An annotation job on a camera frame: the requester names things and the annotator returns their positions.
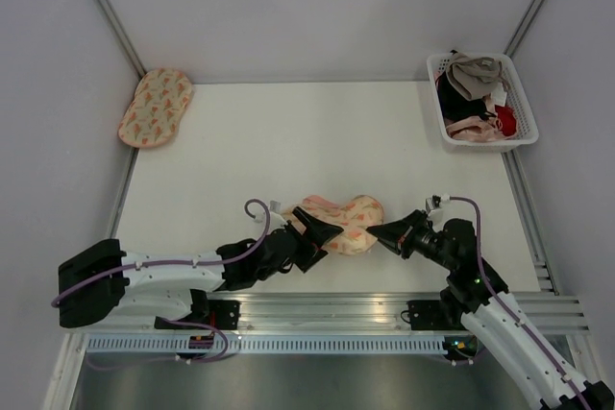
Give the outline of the floral mesh laundry bag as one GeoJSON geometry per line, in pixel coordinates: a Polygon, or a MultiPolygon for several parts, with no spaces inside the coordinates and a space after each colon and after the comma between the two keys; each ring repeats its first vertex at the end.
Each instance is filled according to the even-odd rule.
{"type": "Polygon", "coordinates": [[[323,246],[328,253],[355,255],[369,252],[377,238],[366,229],[382,225],[384,221],[381,203],[368,195],[356,196],[343,205],[311,195],[304,198],[298,207],[320,221],[342,228],[339,235],[323,246]]]}

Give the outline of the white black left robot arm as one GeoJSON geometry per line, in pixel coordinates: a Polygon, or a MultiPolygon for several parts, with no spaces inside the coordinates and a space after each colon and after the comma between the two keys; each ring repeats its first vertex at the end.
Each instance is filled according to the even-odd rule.
{"type": "Polygon", "coordinates": [[[208,296],[240,291],[293,268],[311,269],[344,229],[295,207],[291,220],[263,211],[258,239],[189,255],[153,255],[122,249],[116,238],[97,242],[63,262],[52,305],[66,329],[149,321],[156,328],[198,329],[210,315],[208,296]]]}

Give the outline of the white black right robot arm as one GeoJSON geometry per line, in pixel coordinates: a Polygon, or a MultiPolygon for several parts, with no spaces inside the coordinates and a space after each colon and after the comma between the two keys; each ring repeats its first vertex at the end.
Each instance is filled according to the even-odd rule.
{"type": "Polygon", "coordinates": [[[611,409],[614,394],[590,381],[545,339],[499,274],[480,256],[479,231],[464,219],[433,228],[415,210],[402,220],[368,228],[388,250],[408,259],[418,253],[448,270],[438,315],[464,327],[508,373],[532,409],[611,409]]]}

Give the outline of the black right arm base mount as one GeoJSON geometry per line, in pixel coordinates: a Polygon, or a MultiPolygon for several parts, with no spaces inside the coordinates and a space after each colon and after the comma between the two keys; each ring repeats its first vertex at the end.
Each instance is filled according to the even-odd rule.
{"type": "Polygon", "coordinates": [[[407,302],[406,317],[413,331],[461,331],[459,312],[443,301],[415,300],[407,302]]]}

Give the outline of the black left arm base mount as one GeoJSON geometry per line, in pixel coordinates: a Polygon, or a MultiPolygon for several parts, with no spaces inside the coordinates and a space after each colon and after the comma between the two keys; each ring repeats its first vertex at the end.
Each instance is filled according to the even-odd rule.
{"type": "Polygon", "coordinates": [[[208,309],[204,307],[192,307],[191,311],[177,321],[169,321],[157,317],[154,321],[154,329],[205,329],[212,326],[219,330],[237,329],[240,317],[240,302],[227,300],[212,300],[208,303],[208,309]]]}

